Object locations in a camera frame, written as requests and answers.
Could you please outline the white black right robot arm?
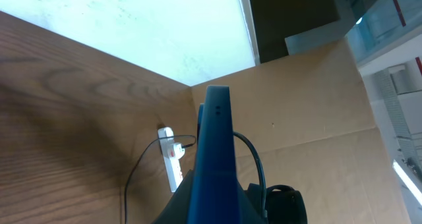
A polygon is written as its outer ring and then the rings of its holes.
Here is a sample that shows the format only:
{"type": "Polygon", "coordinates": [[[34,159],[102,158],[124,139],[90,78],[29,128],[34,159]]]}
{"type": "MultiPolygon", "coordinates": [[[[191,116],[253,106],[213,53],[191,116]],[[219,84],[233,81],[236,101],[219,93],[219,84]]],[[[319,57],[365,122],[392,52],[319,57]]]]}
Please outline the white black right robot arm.
{"type": "Polygon", "coordinates": [[[250,184],[244,191],[258,217],[269,224],[307,224],[307,212],[300,191],[287,185],[274,185],[266,189],[264,209],[266,217],[262,217],[261,187],[250,184]]]}

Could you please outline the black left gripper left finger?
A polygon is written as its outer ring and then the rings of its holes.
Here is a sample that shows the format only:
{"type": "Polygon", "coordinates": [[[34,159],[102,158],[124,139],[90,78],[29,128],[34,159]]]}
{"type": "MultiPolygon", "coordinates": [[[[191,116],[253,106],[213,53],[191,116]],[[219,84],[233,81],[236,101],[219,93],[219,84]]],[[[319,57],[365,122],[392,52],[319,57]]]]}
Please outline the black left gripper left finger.
{"type": "Polygon", "coordinates": [[[152,224],[187,224],[192,185],[193,170],[189,170],[164,210],[152,224]]]}

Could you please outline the blue Galaxy smartphone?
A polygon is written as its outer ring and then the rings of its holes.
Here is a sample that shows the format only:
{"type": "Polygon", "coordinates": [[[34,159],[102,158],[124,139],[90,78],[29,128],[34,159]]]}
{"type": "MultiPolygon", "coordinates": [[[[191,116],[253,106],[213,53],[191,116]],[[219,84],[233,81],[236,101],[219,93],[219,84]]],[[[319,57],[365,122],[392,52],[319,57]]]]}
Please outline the blue Galaxy smartphone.
{"type": "Polygon", "coordinates": [[[231,103],[227,86],[208,86],[202,105],[187,222],[241,220],[231,103]]]}

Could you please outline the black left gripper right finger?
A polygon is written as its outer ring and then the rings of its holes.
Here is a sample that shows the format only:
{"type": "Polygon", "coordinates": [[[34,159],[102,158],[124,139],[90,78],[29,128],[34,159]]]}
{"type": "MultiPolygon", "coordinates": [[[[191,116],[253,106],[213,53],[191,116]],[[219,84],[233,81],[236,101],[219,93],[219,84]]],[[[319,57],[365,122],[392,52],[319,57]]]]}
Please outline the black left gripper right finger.
{"type": "Polygon", "coordinates": [[[241,224],[265,224],[261,216],[261,189],[258,184],[251,183],[248,189],[243,190],[237,184],[238,200],[241,215],[241,224]]]}

